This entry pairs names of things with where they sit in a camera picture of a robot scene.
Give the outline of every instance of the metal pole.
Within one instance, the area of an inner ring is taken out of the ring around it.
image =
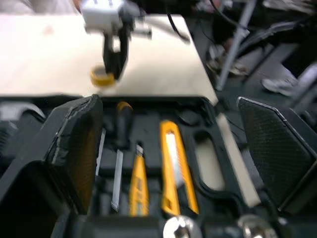
[[[243,27],[247,27],[250,21],[250,18],[252,16],[253,10],[255,8],[257,4],[257,0],[248,0],[246,6],[244,7],[242,16],[239,20],[239,24]],[[234,36],[234,40],[232,43],[232,46],[229,50],[229,54],[228,57],[223,65],[222,71],[221,71],[221,75],[220,75],[220,79],[217,82],[216,85],[216,90],[218,91],[222,91],[224,88],[224,85],[227,81],[228,78],[228,74],[229,74],[229,69],[232,66],[233,61],[235,60],[238,50],[239,50],[239,46],[241,41],[244,38],[244,28],[241,28],[240,26],[237,26],[237,30]]]

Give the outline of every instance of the yellow tape roll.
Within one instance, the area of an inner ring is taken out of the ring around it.
[[[95,86],[110,86],[115,83],[113,73],[106,73],[104,66],[96,66],[90,72],[91,82]]]

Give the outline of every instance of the table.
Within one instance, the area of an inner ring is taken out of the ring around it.
[[[169,27],[165,15],[146,18],[146,22],[152,20]],[[173,16],[173,20],[189,35],[181,16]],[[0,94],[199,95],[217,103],[192,40],[185,44],[156,27],[152,27],[151,40],[133,36],[121,80],[101,90],[91,84],[89,72],[103,62],[103,38],[88,35],[81,16],[0,15],[0,22],[5,22],[0,25]],[[256,205],[258,194],[225,116],[219,115],[217,123],[245,201],[249,206]],[[209,152],[199,160],[205,183],[221,189],[224,182],[215,155]]]

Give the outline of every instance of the screwdriver handle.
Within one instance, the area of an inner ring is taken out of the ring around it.
[[[116,146],[123,150],[129,147],[129,132],[132,125],[133,109],[127,102],[120,102],[117,106],[116,118]]]

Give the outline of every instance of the floor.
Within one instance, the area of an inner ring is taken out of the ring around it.
[[[189,30],[192,33],[197,52],[205,66],[205,70],[209,76],[211,84],[215,88],[215,76],[206,67],[206,50],[211,44],[210,40],[207,37],[212,38],[211,24],[207,21],[203,21],[201,24],[197,24],[194,19],[186,19],[186,22],[188,24]],[[289,75],[290,72],[282,66],[281,62],[287,57],[288,54],[291,53],[291,51],[295,47],[295,44],[281,45],[266,60],[266,62],[259,68],[259,70],[247,81],[247,83],[242,84],[242,78],[229,78],[224,90],[221,92],[216,91],[218,97],[225,97],[230,104],[231,111],[227,112],[226,115],[227,119],[230,122],[231,130],[237,143],[246,142],[242,120],[236,106],[237,98],[243,96],[256,100],[266,101],[268,103],[275,103],[279,105],[285,104],[289,99],[281,94],[274,94],[266,91],[261,85],[261,79],[280,78]],[[250,71],[257,63],[257,61],[262,57],[262,55],[263,52],[261,49],[259,49],[244,56],[241,61]],[[253,163],[253,159],[249,153],[249,150],[241,150],[241,154],[255,187],[257,189],[262,188],[263,182]]]

